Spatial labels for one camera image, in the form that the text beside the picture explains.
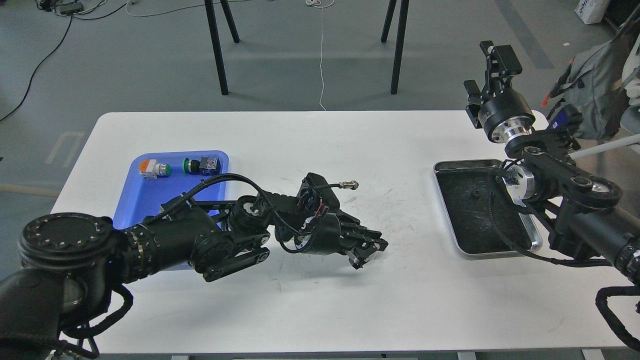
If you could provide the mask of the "black gripper finger with white pad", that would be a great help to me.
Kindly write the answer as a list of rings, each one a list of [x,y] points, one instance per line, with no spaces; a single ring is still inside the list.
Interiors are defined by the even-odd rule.
[[[363,226],[358,218],[352,215],[340,215],[340,233],[343,237],[361,240],[381,240],[382,233]]]

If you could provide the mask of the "black cylindrical gripper body, image right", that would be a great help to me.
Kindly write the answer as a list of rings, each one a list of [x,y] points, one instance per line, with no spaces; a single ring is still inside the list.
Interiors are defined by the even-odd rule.
[[[516,137],[529,135],[535,116],[519,92],[500,92],[478,110],[478,121],[487,139],[507,144]]]

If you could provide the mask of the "black robot arm, image left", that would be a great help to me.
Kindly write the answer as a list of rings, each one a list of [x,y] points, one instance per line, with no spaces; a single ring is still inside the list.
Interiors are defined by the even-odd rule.
[[[253,267],[270,255],[271,226],[290,254],[339,254],[360,269],[388,243],[340,208],[334,189],[358,186],[310,172],[288,196],[224,173],[127,228],[79,212],[36,218],[18,242],[20,269],[1,281],[1,358],[96,359],[94,337],[133,307],[126,284],[180,264],[207,282]]]

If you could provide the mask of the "black cylindrical gripper body, image left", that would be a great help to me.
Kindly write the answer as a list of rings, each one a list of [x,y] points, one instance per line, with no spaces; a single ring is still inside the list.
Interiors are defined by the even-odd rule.
[[[345,212],[327,213],[315,228],[315,232],[300,241],[300,249],[309,255],[345,254],[357,241],[346,233],[354,232],[358,218]]]

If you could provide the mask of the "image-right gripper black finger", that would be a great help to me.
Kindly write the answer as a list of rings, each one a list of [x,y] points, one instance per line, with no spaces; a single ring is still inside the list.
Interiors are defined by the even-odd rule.
[[[483,105],[482,91],[475,80],[465,80],[463,86],[467,93],[468,104],[465,107],[467,116],[475,129],[482,129],[483,125],[479,119],[479,111]]]
[[[522,65],[511,45],[495,45],[491,40],[479,44],[486,59],[482,100],[491,100],[511,87],[514,76],[522,73]]]

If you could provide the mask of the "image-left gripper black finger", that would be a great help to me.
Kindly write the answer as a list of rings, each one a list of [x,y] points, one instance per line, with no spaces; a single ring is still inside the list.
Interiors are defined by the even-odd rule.
[[[354,269],[361,269],[365,264],[373,259],[375,253],[384,252],[389,245],[389,242],[380,240],[362,241],[352,248],[345,250],[345,255],[349,258],[349,263]],[[351,260],[352,255],[359,257],[359,264],[354,264]]]

